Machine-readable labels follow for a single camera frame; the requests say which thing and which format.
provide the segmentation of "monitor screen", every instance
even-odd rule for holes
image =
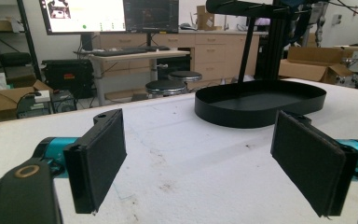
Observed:
[[[179,0],[123,0],[126,30],[170,33],[179,30]]]
[[[48,35],[125,32],[123,0],[39,0]]]

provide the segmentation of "computer monitor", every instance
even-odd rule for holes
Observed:
[[[48,35],[81,35],[92,49],[96,32],[126,32],[123,0],[39,0]]]
[[[129,33],[177,34],[179,0],[123,0],[126,30]]]

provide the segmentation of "black stool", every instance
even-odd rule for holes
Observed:
[[[168,74],[169,80],[178,80],[182,81],[186,84],[186,90],[189,92],[187,88],[187,82],[198,81],[202,79],[202,74],[198,72],[192,71],[175,71]]]
[[[146,84],[146,91],[149,94],[170,96],[181,94],[186,89],[186,84],[177,80],[156,80]]]

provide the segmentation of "black bin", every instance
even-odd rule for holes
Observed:
[[[42,69],[48,84],[54,90],[68,90],[76,99],[93,96],[92,64],[90,60],[45,60]]]

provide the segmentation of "black oval tray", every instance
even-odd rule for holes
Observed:
[[[195,112],[221,126],[260,128],[275,122],[277,110],[300,115],[321,110],[325,95],[325,90],[303,83],[255,80],[197,91]]]

